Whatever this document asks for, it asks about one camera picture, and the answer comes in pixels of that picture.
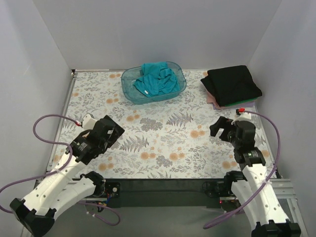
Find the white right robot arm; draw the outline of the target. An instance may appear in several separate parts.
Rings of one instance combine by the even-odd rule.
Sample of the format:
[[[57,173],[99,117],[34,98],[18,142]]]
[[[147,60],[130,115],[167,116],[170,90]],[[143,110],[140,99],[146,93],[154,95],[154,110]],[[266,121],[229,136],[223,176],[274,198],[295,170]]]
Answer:
[[[224,192],[238,199],[241,206],[237,211],[245,212],[253,237],[298,237],[299,224],[290,221],[277,199],[264,156],[255,146],[256,126],[250,119],[250,115],[235,120],[219,117],[210,126],[213,137],[223,130],[219,138],[232,144],[241,169],[226,174]]]

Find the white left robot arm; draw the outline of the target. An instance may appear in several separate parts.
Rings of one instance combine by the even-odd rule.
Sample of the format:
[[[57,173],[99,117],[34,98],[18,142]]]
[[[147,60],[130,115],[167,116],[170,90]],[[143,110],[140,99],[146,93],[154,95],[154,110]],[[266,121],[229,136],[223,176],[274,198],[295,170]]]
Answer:
[[[93,159],[103,155],[124,129],[109,116],[96,120],[90,114],[78,126],[83,131],[68,145],[55,168],[33,191],[10,203],[16,219],[35,237],[47,234],[56,219],[83,198],[101,197],[106,190],[105,178],[95,171],[82,175],[74,185],[69,183]]]

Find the black t shirt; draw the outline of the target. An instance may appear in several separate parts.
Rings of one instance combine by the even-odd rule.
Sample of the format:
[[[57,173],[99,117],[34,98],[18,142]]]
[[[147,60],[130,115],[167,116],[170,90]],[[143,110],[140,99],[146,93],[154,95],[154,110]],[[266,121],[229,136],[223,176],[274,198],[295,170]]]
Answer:
[[[221,107],[263,95],[245,65],[208,70],[201,82]]]

